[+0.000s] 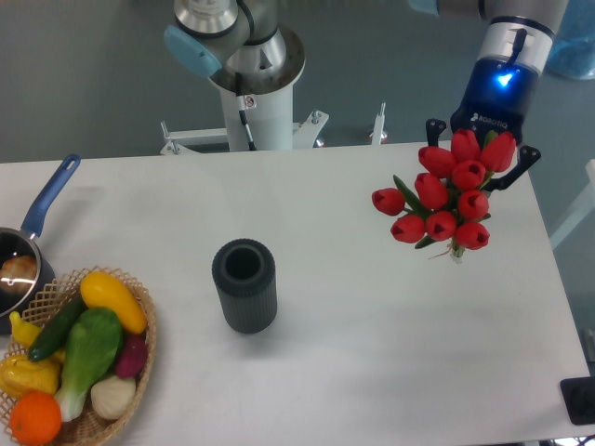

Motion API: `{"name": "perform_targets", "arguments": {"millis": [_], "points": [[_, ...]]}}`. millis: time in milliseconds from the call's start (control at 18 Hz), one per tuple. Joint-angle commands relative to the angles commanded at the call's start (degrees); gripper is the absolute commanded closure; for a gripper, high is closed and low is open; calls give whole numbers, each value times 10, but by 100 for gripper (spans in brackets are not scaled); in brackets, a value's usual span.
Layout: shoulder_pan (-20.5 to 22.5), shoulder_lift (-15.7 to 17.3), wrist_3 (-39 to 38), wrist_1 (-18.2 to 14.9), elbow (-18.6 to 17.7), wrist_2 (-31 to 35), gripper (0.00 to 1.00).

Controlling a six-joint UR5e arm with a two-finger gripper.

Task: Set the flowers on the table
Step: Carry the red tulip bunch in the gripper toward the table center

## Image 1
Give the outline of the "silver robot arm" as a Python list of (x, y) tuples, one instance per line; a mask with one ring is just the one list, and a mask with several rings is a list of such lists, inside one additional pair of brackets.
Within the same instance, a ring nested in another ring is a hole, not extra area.
[(411, 1), (409, 5), (435, 16), (461, 15), (489, 23), (450, 128), (471, 130), (480, 142), (491, 131), (508, 131), (522, 143), (522, 126), (568, 3)]

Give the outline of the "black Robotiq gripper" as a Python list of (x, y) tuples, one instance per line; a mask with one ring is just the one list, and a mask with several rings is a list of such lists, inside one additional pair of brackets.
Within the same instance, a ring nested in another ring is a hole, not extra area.
[[(450, 127), (471, 130), (480, 143), (490, 131), (510, 132), (522, 143), (522, 126), (533, 99), (539, 75), (520, 65), (509, 66), (497, 59), (478, 60), (457, 110), (450, 118)], [(447, 122), (430, 118), (425, 123), (428, 146), (439, 146)], [(492, 178), (488, 191), (506, 190), (542, 157), (541, 151), (529, 145), (518, 149), (517, 163), (506, 175)]]

